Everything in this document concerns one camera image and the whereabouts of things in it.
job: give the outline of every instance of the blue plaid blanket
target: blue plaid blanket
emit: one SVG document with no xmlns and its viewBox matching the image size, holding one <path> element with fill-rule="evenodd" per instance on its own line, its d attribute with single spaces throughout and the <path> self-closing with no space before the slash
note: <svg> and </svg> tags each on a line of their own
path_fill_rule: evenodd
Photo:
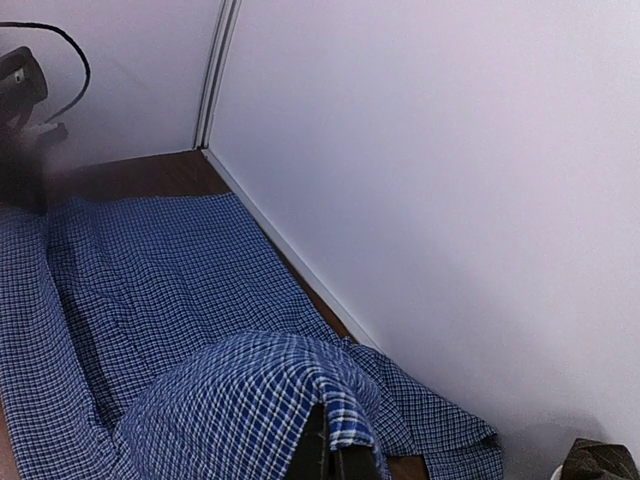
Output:
<svg viewBox="0 0 640 480">
<path fill-rule="evenodd" d="M 499 479 L 495 432 L 340 340 L 233 195 L 0 213 L 0 389 L 32 479 L 283 478 L 331 448 Z"/>
</svg>

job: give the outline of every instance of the wooden floor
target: wooden floor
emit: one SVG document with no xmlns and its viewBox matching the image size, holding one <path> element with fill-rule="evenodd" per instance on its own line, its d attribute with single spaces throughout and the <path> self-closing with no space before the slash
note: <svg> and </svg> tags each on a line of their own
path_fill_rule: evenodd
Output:
<svg viewBox="0 0 640 480">
<path fill-rule="evenodd" d="M 229 187 L 199 152 L 185 152 L 89 167 L 52 178 L 49 200 L 59 204 L 70 196 L 94 201 L 132 197 L 201 196 L 228 193 Z M 326 322 L 340 335 L 348 331 L 322 299 L 282 257 Z M 392 458 L 394 480 L 427 480 L 421 457 Z M 6 422 L 0 415 L 0 480 L 20 480 L 8 440 Z"/>
</svg>

